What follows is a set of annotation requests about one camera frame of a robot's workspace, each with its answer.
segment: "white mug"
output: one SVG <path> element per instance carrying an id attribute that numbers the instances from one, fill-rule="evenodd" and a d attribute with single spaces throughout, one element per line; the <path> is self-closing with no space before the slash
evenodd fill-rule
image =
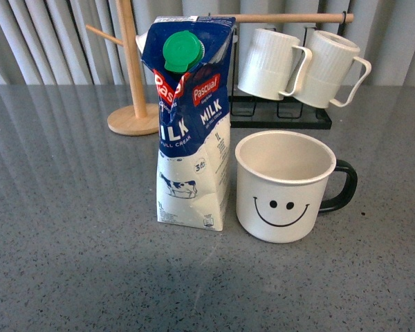
<path id="1" fill-rule="evenodd" d="M 343 208 L 355 194 L 355 169 L 304 134 L 254 133 L 239 142 L 235 156 L 238 220 L 264 241 L 288 243 L 305 237 L 319 212 Z M 346 182 L 336 197 L 323 201 L 332 172 L 345 172 Z"/>
<path id="2" fill-rule="evenodd" d="M 244 70 L 239 78 L 238 89 L 270 100 L 282 100 L 302 87 L 312 54 L 309 49 L 298 46 L 299 39 L 275 31 L 256 29 L 252 36 Z M 304 53 L 303 60 L 293 78 L 292 91 L 286 91 L 294 65 L 294 50 Z"/>
<path id="3" fill-rule="evenodd" d="M 306 46 L 313 54 L 301 91 L 294 97 L 304 104 L 325 109 L 329 103 L 337 107 L 348 105 L 358 87 L 371 72 L 371 64 L 358 57 L 360 48 L 352 41 L 327 31 L 316 30 L 307 40 Z M 365 73 L 353 86 L 346 102 L 335 96 L 352 64 L 357 61 L 365 67 Z"/>

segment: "green cap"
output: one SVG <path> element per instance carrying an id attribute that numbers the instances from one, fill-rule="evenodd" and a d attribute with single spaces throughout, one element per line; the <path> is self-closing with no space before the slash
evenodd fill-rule
<path id="1" fill-rule="evenodd" d="M 174 73 L 185 73 L 201 60 L 203 54 L 201 41 L 187 30 L 169 36 L 163 46 L 165 68 Z"/>

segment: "mug rack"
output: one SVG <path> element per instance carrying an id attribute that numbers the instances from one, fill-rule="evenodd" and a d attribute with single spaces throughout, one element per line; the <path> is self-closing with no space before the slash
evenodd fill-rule
<path id="1" fill-rule="evenodd" d="M 344 33 L 347 12 L 343 12 L 343 21 L 339 23 L 338 35 Z M 308 29 L 317 26 L 305 26 L 303 46 L 306 43 Z M 283 100 L 267 100 L 248 95 L 237 89 L 235 73 L 237 69 L 237 43 L 234 44 L 232 59 L 232 88 L 230 89 L 230 123 L 232 128 L 269 128 L 269 129 L 327 129 L 332 120 L 325 109 L 310 107 L 294 97 Z"/>
<path id="2" fill-rule="evenodd" d="M 86 29 L 124 48 L 129 74 L 129 86 L 132 105 L 127 105 L 112 112 L 107 123 L 115 133 L 128 136 L 143 136 L 158 131 L 158 104 L 146 103 L 145 94 L 148 87 L 143 87 L 140 61 L 137 54 L 136 27 L 133 19 L 131 0 L 116 0 L 118 20 L 122 39 L 105 33 L 89 24 Z M 223 14 L 218 17 L 233 16 L 240 23 L 339 23 L 338 34 L 342 34 L 347 23 L 353 21 L 353 14 Z M 235 67 L 237 65 L 237 44 L 234 46 L 232 90 L 230 94 L 231 126 L 255 128 L 292 128 L 292 129 L 330 129 L 332 121 L 324 109 L 309 110 L 293 98 L 284 98 L 277 102 L 276 114 L 273 110 L 264 111 L 262 105 L 273 103 L 272 100 L 260 100 L 249 95 L 235 92 Z"/>

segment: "mug handle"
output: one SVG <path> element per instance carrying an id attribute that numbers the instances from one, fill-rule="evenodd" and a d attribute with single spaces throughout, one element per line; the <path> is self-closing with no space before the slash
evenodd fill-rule
<path id="1" fill-rule="evenodd" d="M 319 213 L 332 212 L 343 208 L 351 201 L 357 189 L 358 175 L 351 164 L 347 161 L 337 159 L 337 165 L 334 171 L 346 173 L 346 182 L 344 183 L 342 191 L 337 196 L 321 202 Z"/>
<path id="2" fill-rule="evenodd" d="M 368 76 L 368 74 L 370 74 L 370 72 L 372 70 L 372 65 L 371 65 L 371 63 L 369 61 L 367 61 L 367 60 L 365 60 L 365 59 L 363 59 L 361 57 L 354 57 L 353 60 L 360 62 L 366 68 L 366 71 L 360 77 L 360 79 L 358 80 L 358 82 L 353 86 L 352 91 L 350 92 L 350 94 L 349 94 L 349 96 L 348 96 L 348 98 L 347 98 L 347 100 L 346 100 L 345 103 L 342 103 L 342 102 L 336 100 L 335 98 L 333 98 L 332 100 L 329 101 L 330 103 L 334 104 L 337 107 L 344 107 L 344 106 L 350 104 L 350 102 L 352 101 L 352 99 L 353 99 L 353 97 L 355 95 L 355 92 L 357 92 L 357 90 L 360 87 L 362 81 L 365 80 L 365 78 Z"/>
<path id="3" fill-rule="evenodd" d="M 306 75 L 307 68 L 309 67 L 309 63 L 312 59 L 312 52 L 306 47 L 293 45 L 293 48 L 298 48 L 299 50 L 304 52 L 304 59 L 302 61 L 302 64 L 299 67 L 297 77 L 295 78 L 295 82 L 293 84 L 293 90 L 291 92 L 286 91 L 278 91 L 280 95 L 283 95 L 285 97 L 290 97 L 294 93 L 297 93 L 299 90 L 301 90 L 303 85 L 304 76 Z"/>

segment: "black metal rack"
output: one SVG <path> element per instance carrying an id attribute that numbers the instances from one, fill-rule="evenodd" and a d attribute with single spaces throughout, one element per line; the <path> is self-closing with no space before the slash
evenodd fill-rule
<path id="1" fill-rule="evenodd" d="M 343 12 L 343 15 L 343 23 L 338 26 L 339 35 L 343 34 L 346 26 L 346 12 Z M 309 28 L 317 29 L 316 26 L 304 27 L 303 46 Z M 310 107 L 293 97 L 274 101 L 239 91 L 235 85 L 237 43 L 234 45 L 232 88 L 229 95 L 232 128 L 330 129 L 332 127 L 332 120 L 325 109 Z"/>

